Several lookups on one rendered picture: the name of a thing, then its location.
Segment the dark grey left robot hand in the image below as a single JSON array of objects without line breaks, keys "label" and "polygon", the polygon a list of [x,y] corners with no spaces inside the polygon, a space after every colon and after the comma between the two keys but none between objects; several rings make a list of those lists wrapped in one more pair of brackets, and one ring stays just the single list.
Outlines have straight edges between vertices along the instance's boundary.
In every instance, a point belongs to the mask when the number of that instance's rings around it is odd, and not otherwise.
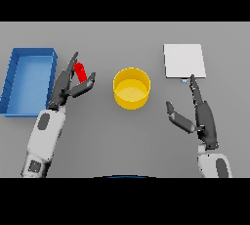
[{"label": "dark grey left robot hand", "polygon": [[54,85],[48,109],[57,111],[61,106],[66,104],[67,98],[79,97],[94,87],[96,74],[92,72],[87,80],[80,82],[74,87],[70,87],[71,80],[76,73],[74,66],[77,63],[78,53],[75,53],[70,59],[68,66],[58,76]]}]

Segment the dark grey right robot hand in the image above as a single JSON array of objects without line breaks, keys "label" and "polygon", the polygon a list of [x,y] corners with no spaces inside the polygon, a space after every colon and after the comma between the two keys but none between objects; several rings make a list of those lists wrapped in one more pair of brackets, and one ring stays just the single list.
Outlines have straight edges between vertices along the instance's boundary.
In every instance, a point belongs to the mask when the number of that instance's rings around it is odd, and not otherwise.
[{"label": "dark grey right robot hand", "polygon": [[195,113],[195,123],[178,113],[171,102],[166,102],[169,120],[186,133],[197,133],[197,137],[205,144],[205,150],[216,150],[219,148],[215,119],[208,103],[202,99],[201,92],[195,76],[190,76],[189,86]]}]

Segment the red beaker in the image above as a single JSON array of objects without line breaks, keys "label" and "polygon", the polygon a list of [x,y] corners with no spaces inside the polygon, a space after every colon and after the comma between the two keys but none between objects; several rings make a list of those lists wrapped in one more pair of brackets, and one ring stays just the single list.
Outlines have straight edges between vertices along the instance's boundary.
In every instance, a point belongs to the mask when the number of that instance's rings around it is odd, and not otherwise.
[{"label": "red beaker", "polygon": [[74,64],[74,71],[76,72],[76,75],[78,77],[78,80],[80,83],[85,82],[88,77],[84,68],[84,65],[81,63],[75,63]]}]

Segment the pale square measuring scale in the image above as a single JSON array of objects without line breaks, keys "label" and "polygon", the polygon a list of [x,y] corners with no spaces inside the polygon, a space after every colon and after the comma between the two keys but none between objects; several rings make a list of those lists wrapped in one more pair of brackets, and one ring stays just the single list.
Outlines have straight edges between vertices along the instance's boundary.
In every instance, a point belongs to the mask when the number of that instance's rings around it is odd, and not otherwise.
[{"label": "pale square measuring scale", "polygon": [[206,71],[200,44],[164,44],[163,56],[167,78],[205,78]]}]

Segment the yellow bowl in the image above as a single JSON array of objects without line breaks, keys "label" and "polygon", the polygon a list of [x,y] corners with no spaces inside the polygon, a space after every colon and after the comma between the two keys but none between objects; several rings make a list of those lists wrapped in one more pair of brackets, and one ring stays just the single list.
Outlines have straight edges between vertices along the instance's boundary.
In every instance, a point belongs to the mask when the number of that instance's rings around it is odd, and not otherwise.
[{"label": "yellow bowl", "polygon": [[132,111],[143,107],[149,93],[150,79],[140,68],[124,68],[113,78],[113,98],[125,110]]}]

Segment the blue tray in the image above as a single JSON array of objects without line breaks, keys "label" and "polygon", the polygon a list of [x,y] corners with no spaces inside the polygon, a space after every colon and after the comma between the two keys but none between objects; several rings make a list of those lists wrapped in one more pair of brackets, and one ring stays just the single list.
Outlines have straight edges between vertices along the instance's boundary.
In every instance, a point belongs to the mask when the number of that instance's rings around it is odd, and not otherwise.
[{"label": "blue tray", "polygon": [[0,95],[0,115],[37,117],[46,110],[57,58],[54,48],[13,48]]}]

